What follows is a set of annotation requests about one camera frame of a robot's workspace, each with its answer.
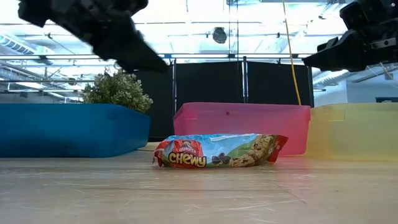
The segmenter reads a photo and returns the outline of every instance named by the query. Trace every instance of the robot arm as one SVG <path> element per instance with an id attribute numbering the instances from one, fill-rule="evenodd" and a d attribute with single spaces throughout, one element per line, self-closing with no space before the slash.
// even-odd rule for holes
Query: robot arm
<path id="1" fill-rule="evenodd" d="M 303 59 L 321 70 L 358 72 L 368 65 L 398 62 L 398 0 L 356 0 L 340 10 L 348 30 Z"/>
<path id="2" fill-rule="evenodd" d="M 115 59 L 127 72 L 165 72 L 167 65 L 144 42 L 131 19 L 148 0 L 21 0 L 21 19 L 43 27 L 54 21 L 93 47 L 103 60 Z"/>

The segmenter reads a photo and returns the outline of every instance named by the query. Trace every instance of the black partition panel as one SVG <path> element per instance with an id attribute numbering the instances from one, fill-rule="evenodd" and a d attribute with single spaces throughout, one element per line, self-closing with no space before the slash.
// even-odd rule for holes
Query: black partition panel
<path id="1" fill-rule="evenodd" d="M 313 106 L 312 77 L 303 65 L 295 65 L 295 76 L 302 105 Z M 292 66 L 248 62 L 248 102 L 297 105 Z"/>
<path id="2" fill-rule="evenodd" d="M 139 71 L 134 74 L 138 80 L 141 80 L 144 93 L 154 101 L 147 112 L 151 118 L 149 141 L 162 141 L 174 133 L 172 67 L 167 73 Z"/>
<path id="3" fill-rule="evenodd" d="M 243 103 L 241 62 L 176 66 L 177 110 L 189 102 Z"/>

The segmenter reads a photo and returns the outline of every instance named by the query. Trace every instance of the translucent plastic bin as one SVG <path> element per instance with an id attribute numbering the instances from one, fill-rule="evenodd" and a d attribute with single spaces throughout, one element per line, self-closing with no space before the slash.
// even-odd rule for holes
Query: translucent plastic bin
<path id="1" fill-rule="evenodd" d="M 243 103 L 185 103 L 174 117 L 177 135 L 281 134 L 280 155 L 302 155 L 307 145 L 309 106 Z"/>
<path id="2" fill-rule="evenodd" d="M 308 157 L 398 161 L 398 103 L 358 103 L 311 110 Z"/>
<path id="3" fill-rule="evenodd" d="M 0 157 L 111 157 L 147 144 L 150 118 L 106 104 L 0 104 Z"/>

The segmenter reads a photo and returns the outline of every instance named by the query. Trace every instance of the table surface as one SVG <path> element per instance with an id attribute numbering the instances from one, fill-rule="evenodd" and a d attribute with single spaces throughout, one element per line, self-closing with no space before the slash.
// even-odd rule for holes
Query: table surface
<path id="1" fill-rule="evenodd" d="M 107 159 L 0 159 L 0 223 L 397 223 L 398 163 L 281 157 L 273 166 L 159 169 Z"/>

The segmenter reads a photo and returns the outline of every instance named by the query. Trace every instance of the potted plant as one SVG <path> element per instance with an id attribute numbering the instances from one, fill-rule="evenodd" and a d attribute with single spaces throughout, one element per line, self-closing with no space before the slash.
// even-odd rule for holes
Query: potted plant
<path id="1" fill-rule="evenodd" d="M 85 103 L 111 103 L 146 113 L 152 99 L 144 94 L 140 80 L 134 74 L 118 70 L 113 75 L 104 72 L 97 75 L 94 85 L 83 90 Z"/>

